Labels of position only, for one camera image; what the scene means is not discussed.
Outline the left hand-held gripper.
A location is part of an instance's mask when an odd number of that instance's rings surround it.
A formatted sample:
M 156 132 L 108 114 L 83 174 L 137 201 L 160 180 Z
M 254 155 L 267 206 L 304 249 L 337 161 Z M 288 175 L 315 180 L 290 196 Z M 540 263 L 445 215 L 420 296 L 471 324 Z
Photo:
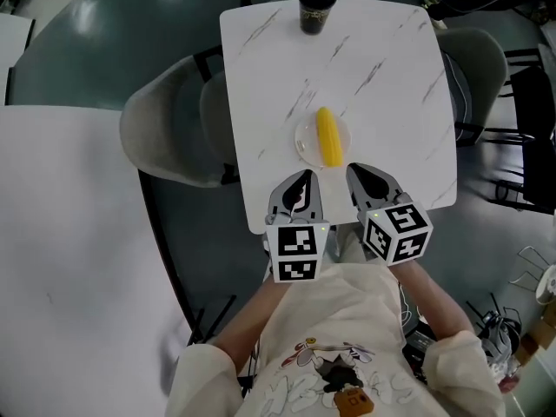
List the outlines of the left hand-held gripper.
M 329 223 L 322 220 L 316 174 L 311 169 L 304 169 L 281 182 L 269 198 L 268 213 L 275 215 L 264 234 L 274 281 L 302 283 L 318 280 Z

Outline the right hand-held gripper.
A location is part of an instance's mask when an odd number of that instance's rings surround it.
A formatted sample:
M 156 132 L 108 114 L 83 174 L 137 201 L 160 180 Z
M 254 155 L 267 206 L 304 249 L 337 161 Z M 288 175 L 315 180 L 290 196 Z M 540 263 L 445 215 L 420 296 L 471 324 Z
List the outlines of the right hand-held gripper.
M 347 185 L 358 209 L 363 249 L 387 266 L 420 258 L 434 226 L 426 210 L 388 173 L 367 164 L 347 166 Z

